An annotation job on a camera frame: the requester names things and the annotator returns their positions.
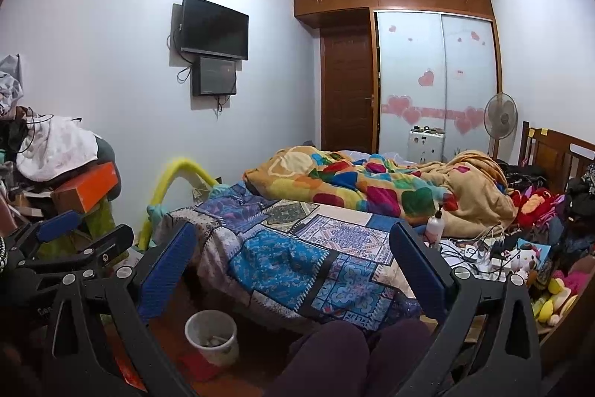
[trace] blue patchwork quilt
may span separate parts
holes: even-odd
[[[397,219],[296,201],[268,201],[243,183],[172,212],[194,224],[199,277],[271,324],[307,332],[346,320],[372,332],[421,308],[389,248]]]

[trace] cardboard box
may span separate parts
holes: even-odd
[[[114,164],[102,163],[58,187],[52,193],[52,200],[60,213],[76,211],[85,214],[117,183]]]

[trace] dark pants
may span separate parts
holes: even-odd
[[[419,320],[400,321],[369,341],[351,323],[333,321],[292,346],[293,359],[263,397],[389,397],[429,345]]]

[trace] wall-mounted tv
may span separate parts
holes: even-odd
[[[248,16],[205,0],[184,0],[180,50],[248,59]]]

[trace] colorful comforter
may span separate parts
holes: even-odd
[[[201,280],[266,324],[304,333],[346,320],[374,331],[421,313],[389,248],[395,218],[267,201],[236,184],[167,215],[154,237],[179,220],[196,228]]]
[[[314,147],[293,147],[246,171],[244,181],[267,199],[334,205],[413,225],[426,223],[443,204],[447,237],[473,238],[486,227],[507,227],[517,214],[498,164],[471,150],[449,163],[405,167],[378,154],[352,160]]]

